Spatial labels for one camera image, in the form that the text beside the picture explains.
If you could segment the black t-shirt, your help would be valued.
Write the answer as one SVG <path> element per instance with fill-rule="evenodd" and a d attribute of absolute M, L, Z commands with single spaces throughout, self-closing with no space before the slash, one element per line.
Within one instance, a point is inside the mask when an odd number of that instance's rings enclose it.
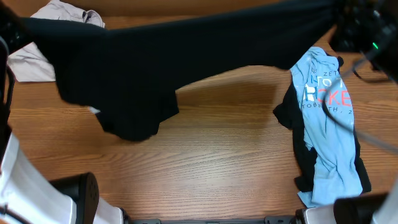
<path fill-rule="evenodd" d="M 99 110 L 103 129 L 143 141 L 178 113 L 175 92 L 248 65 L 290 69 L 323 35 L 302 1 L 128 29 L 25 18 L 46 56 L 62 100 Z"/>

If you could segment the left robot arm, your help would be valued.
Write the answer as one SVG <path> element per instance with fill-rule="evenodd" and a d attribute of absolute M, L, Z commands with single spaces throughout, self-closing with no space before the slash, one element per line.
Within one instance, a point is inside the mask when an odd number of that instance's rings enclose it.
<path fill-rule="evenodd" d="M 123 224 L 129 216 L 100 197 L 93 173 L 49 182 L 26 158 L 8 125 L 14 74 L 9 54 L 29 37 L 18 17 L 1 5 L 1 220 L 8 223 Z"/>

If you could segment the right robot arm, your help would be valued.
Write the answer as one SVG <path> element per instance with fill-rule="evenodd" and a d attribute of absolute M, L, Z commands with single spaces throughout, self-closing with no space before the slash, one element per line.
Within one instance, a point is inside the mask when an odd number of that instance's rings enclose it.
<path fill-rule="evenodd" d="M 355 74 L 362 93 L 371 97 L 370 111 L 360 107 L 357 137 L 397 153 L 397 102 L 385 97 L 397 92 L 397 1 L 302 1 L 305 15 L 324 34 L 336 26 L 329 45 L 335 52 L 358 54 L 340 78 Z"/>

